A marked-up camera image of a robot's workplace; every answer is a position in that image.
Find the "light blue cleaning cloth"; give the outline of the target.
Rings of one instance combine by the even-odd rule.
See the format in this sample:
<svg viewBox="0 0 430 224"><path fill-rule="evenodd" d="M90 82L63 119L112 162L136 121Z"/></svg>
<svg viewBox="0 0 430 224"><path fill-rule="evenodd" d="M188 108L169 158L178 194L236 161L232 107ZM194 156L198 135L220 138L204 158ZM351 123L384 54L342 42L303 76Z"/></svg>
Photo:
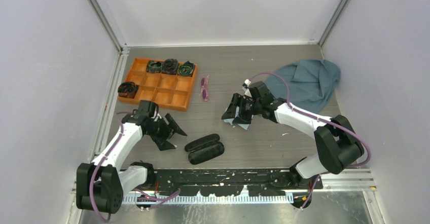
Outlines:
<svg viewBox="0 0 430 224"><path fill-rule="evenodd" d="M236 116L234 118L229 118L229 119L223 119L223 121L225 123L229 124L230 126L232 126L233 128L234 127L240 127L244 130L247 130L252 123L251 120L243 119L239 116Z"/></svg>

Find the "black glasses case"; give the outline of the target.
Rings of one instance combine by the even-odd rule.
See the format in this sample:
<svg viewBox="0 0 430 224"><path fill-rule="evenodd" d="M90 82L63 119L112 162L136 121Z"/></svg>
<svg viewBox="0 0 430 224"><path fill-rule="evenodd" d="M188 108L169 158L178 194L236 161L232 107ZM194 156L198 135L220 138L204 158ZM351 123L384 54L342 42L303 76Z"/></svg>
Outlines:
<svg viewBox="0 0 430 224"><path fill-rule="evenodd" d="M197 165L221 156L225 152L225 146L220 141L220 136L214 133L188 143L184 150L188 153L188 161Z"/></svg>

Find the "purple sunglasses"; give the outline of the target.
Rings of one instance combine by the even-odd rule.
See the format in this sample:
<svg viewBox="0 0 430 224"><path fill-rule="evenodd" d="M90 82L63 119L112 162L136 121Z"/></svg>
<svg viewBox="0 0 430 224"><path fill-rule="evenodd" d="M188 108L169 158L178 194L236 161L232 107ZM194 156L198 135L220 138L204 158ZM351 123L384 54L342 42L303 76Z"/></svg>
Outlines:
<svg viewBox="0 0 430 224"><path fill-rule="evenodd" d="M201 88L201 96L204 102L207 102L209 99L208 95L208 76L203 76L200 80L200 88Z"/></svg>

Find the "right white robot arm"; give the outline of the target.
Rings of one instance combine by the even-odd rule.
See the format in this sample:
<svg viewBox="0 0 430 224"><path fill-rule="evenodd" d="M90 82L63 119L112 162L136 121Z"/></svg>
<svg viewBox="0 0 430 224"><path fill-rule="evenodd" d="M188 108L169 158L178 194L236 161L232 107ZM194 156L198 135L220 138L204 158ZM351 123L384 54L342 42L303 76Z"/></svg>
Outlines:
<svg viewBox="0 0 430 224"><path fill-rule="evenodd" d="M317 153L289 168L290 184L302 189L311 177L322 173L339 174L365 153L348 119L320 116L303 110L283 98L275 98L263 82L244 83L245 93L235 93L222 120L250 125L253 116L297 129L314 139Z"/></svg>

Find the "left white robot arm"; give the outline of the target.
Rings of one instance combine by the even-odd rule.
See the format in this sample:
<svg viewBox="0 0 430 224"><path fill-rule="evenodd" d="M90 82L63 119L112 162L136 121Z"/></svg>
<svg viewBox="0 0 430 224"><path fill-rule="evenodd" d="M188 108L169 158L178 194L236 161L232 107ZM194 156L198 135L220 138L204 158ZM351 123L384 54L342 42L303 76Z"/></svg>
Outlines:
<svg viewBox="0 0 430 224"><path fill-rule="evenodd" d="M152 164L134 162L125 171L121 167L144 136L149 136L160 151L166 151L176 148L169 142L175 134L187 135L170 114L160 115L157 103L141 100L137 109L125 113L114 139L102 153L77 168L77 208L115 214L125 194L136 187L151 190L156 182Z"/></svg>

